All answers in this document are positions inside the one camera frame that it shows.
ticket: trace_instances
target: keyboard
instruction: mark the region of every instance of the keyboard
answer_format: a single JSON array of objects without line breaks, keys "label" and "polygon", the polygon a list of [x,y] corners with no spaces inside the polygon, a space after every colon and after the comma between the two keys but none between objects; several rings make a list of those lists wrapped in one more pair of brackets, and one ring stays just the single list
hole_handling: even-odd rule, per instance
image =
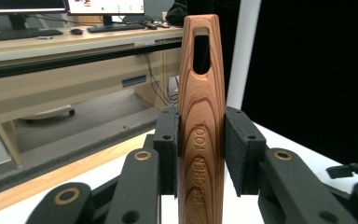
[{"label": "keyboard", "polygon": [[125,30],[141,30],[145,27],[141,24],[114,24],[108,26],[94,26],[89,27],[87,30],[90,33],[102,33],[102,32],[114,32],[114,31],[125,31]]},{"label": "keyboard", "polygon": [[39,30],[33,28],[26,30],[7,30],[0,31],[0,40],[25,39],[51,35],[62,35],[62,32],[58,30]]}]

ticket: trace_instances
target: white table surface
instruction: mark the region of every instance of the white table surface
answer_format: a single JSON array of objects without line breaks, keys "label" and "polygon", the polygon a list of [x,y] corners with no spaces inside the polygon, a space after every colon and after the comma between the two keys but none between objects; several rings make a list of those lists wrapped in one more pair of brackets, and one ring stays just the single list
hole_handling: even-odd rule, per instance
[{"label": "white table surface", "polygon": [[[257,128],[266,137],[267,145],[269,147],[281,147],[294,151],[309,166],[312,172],[315,173],[324,183],[351,193],[353,185],[358,182],[358,175],[351,178],[330,179],[325,171],[325,168],[339,165],[338,162],[330,160],[325,156],[309,150],[308,148],[284,138],[264,127],[257,125]],[[102,166],[70,179],[65,183],[82,182],[88,184],[92,189],[95,189],[104,182],[119,175],[124,160],[125,156],[122,156],[116,160],[110,161]],[[47,189],[26,200],[1,210],[0,224],[25,223],[27,217],[32,213],[33,209],[50,190],[52,189]],[[178,206],[177,201],[173,198],[173,196],[162,196],[161,204],[161,222],[163,224],[178,223]],[[264,223],[260,211],[258,210],[257,196],[241,196],[240,198],[237,198],[229,176],[227,176],[225,183],[223,223]]]}]

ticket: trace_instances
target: white pole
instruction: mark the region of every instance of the white pole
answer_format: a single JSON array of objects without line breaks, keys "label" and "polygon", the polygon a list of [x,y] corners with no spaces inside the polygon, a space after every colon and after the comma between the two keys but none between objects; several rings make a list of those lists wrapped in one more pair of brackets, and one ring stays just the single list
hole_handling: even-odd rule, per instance
[{"label": "white pole", "polygon": [[242,0],[240,5],[227,92],[227,106],[237,109],[241,109],[242,106],[260,4],[261,0]]}]

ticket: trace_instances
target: wooden desk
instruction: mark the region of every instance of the wooden desk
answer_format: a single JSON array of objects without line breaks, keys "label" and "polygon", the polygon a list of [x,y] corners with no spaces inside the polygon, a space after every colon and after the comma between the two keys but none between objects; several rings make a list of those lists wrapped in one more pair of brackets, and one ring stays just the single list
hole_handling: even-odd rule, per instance
[{"label": "wooden desk", "polygon": [[[135,46],[142,49],[178,42],[180,28],[98,34],[85,31],[83,35],[71,35],[70,29],[62,29],[63,35],[51,40],[0,41],[0,135],[17,164],[21,159],[13,119],[125,88],[134,88],[146,101],[163,108],[167,102],[157,97],[150,83],[156,80],[166,90],[167,77],[179,75],[180,49],[149,54],[155,80],[149,75],[144,55],[118,58],[117,54]],[[131,78],[134,84],[127,87],[123,81]]]}]

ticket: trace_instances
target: black curtain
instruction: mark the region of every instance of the black curtain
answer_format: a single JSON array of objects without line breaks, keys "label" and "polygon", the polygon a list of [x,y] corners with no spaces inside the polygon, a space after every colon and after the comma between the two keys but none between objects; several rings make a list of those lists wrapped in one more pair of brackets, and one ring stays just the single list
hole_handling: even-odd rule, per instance
[{"label": "black curtain", "polygon": [[358,1],[263,0],[242,110],[329,158],[358,161]]}]

